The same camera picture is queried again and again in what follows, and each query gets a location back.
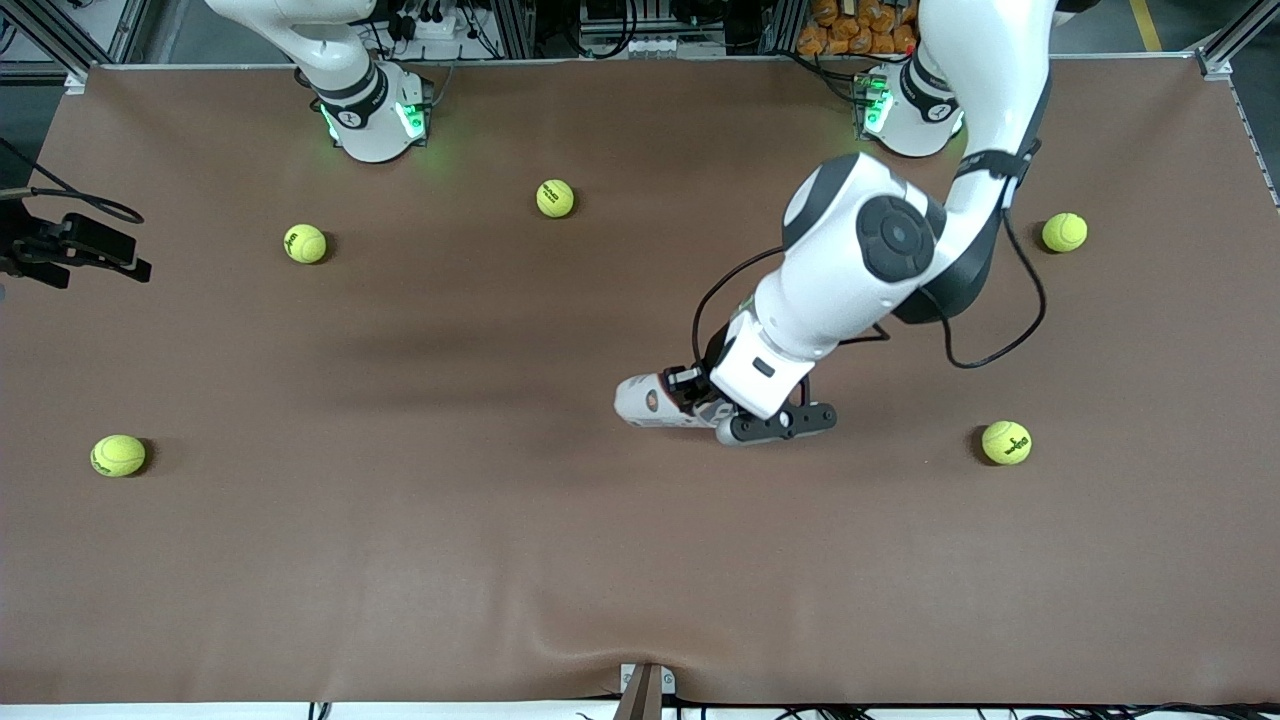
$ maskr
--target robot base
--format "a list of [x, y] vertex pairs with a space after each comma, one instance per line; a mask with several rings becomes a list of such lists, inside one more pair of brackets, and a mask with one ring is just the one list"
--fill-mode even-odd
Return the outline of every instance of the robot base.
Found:
[[928, 123], [902, 97], [901, 70], [879, 65], [854, 77], [854, 127], [859, 140], [874, 140], [908, 158], [925, 158], [942, 150], [964, 124], [964, 113], [954, 123]]
[[425, 146], [431, 123], [435, 86], [394, 63], [378, 63], [387, 74], [387, 100], [364, 128], [348, 128], [321, 113], [329, 123], [334, 147], [342, 147], [361, 163], [394, 160], [411, 146]]

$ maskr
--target orange bag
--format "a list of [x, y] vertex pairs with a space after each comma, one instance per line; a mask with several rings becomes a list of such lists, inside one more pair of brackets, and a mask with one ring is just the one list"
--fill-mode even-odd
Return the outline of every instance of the orange bag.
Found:
[[888, 33], [877, 32], [872, 36], [872, 55], [891, 55], [893, 53], [893, 37]]
[[863, 28], [858, 32], [858, 37], [849, 41], [849, 51], [856, 53], [859, 55], [865, 55], [872, 51], [872, 31]]
[[858, 24], [869, 27], [872, 32], [893, 29], [893, 10], [881, 5], [878, 0], [858, 0]]
[[844, 15], [831, 26], [831, 37], [833, 40], [852, 40], [861, 29], [858, 26], [858, 18]]
[[805, 26], [796, 41], [796, 53], [805, 56], [822, 55], [826, 46], [826, 33], [818, 26]]
[[836, 5], [836, 0], [813, 0], [813, 19], [823, 26], [831, 27], [831, 23], [840, 18], [840, 6]]
[[911, 26], [897, 26], [893, 31], [893, 51], [908, 54], [915, 50], [915, 32]]

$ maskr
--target floor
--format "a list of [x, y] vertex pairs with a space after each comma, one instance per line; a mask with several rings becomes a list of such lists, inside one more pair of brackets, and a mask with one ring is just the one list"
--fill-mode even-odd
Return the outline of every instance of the floor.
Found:
[[[202, 0], [168, 3], [147, 58], [152, 61], [280, 63], [283, 55], [248, 29], [214, 14]], [[1229, 23], [1248, 0], [1102, 0], [1055, 31], [1053, 53], [1180, 50]], [[1137, 18], [1149, 14], [1146, 26]], [[1280, 168], [1280, 23], [1260, 35], [1233, 61], [1233, 82], [1262, 158]], [[37, 152], [60, 97], [60, 87], [8, 87], [0, 78], [0, 135]], [[26, 179], [23, 168], [0, 158], [0, 184]]]

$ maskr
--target green led light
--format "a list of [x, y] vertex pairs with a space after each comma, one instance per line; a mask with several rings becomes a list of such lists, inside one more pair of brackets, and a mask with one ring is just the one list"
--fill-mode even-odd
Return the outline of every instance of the green led light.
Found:
[[334, 142], [339, 142], [338, 128], [333, 127], [333, 118], [329, 117], [329, 110], [324, 105], [320, 105], [320, 114], [324, 115], [324, 122], [329, 126], [329, 137], [332, 137]]
[[873, 102], [870, 108], [867, 109], [867, 124], [865, 129], [868, 132], [881, 132], [884, 129], [884, 119], [888, 117], [888, 111], [893, 108], [893, 94], [890, 91], [883, 91], [879, 100]]
[[404, 126], [404, 132], [410, 137], [417, 138], [422, 137], [422, 111], [412, 105], [406, 106], [401, 102], [396, 104], [396, 114], [399, 115], [401, 124]]

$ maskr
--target tennis ball logo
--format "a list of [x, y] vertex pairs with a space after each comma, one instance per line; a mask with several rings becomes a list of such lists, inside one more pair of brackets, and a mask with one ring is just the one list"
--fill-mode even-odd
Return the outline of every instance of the tennis ball logo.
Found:
[[1015, 438], [1009, 438], [1010, 447], [1009, 447], [1009, 450], [1005, 451], [1005, 455], [1012, 455], [1012, 454], [1018, 452], [1019, 450], [1021, 450], [1021, 448], [1027, 447], [1028, 445], [1030, 445], [1030, 442], [1032, 441], [1028, 437], [1020, 437], [1020, 438], [1016, 438], [1016, 439]]

